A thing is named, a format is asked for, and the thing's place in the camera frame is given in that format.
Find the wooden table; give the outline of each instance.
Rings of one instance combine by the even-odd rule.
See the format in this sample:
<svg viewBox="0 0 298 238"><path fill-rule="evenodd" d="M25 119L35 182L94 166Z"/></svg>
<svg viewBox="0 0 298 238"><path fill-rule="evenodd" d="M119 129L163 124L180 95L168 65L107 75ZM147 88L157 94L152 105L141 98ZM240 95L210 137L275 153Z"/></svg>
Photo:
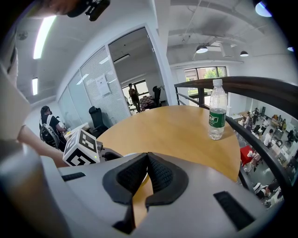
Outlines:
<svg viewBox="0 0 298 238"><path fill-rule="evenodd" d="M157 152L212 167L233 181L240 167L237 137L226 122L223 137L208 137L209 110L197 106L164 106L133 115L109 128L97 140L122 155ZM150 178L133 197L136 226L146 216Z"/></svg>

